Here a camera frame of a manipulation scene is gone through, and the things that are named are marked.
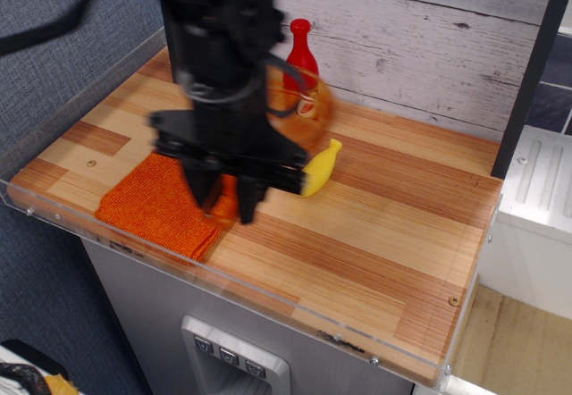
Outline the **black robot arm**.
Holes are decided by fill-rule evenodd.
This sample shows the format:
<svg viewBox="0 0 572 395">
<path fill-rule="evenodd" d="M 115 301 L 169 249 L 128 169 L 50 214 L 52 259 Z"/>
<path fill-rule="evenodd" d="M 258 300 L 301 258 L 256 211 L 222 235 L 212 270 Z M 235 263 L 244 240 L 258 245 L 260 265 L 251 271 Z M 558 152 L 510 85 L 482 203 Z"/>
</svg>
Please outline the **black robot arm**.
<svg viewBox="0 0 572 395">
<path fill-rule="evenodd" d="M 175 79 L 192 106 L 150 116 L 156 149 L 180 160 L 198 206 L 209 211 L 236 179 L 238 212 L 251 223 L 269 188 L 298 193 L 307 153 L 269 122 L 266 68 L 282 41 L 273 0 L 160 0 Z"/>
</svg>

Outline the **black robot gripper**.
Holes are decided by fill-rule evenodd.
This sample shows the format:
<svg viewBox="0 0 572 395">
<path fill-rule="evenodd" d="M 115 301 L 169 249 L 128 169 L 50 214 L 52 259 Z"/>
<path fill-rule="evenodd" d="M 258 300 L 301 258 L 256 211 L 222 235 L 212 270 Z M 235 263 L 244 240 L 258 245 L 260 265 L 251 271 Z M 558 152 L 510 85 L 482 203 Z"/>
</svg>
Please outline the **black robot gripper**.
<svg viewBox="0 0 572 395">
<path fill-rule="evenodd" d="M 274 143 L 260 150 L 274 135 L 267 122 L 267 93 L 264 77 L 256 77 L 232 91 L 188 84 L 193 107 L 162 110 L 149 116 L 156 129 L 159 153 L 181 161 L 190 191 L 199 208 L 210 210 L 223 192 L 222 174 L 243 173 L 244 167 L 262 162 L 300 164 L 302 149 L 296 145 L 280 150 Z M 240 221 L 250 224 L 268 185 L 241 175 L 237 181 Z"/>
</svg>

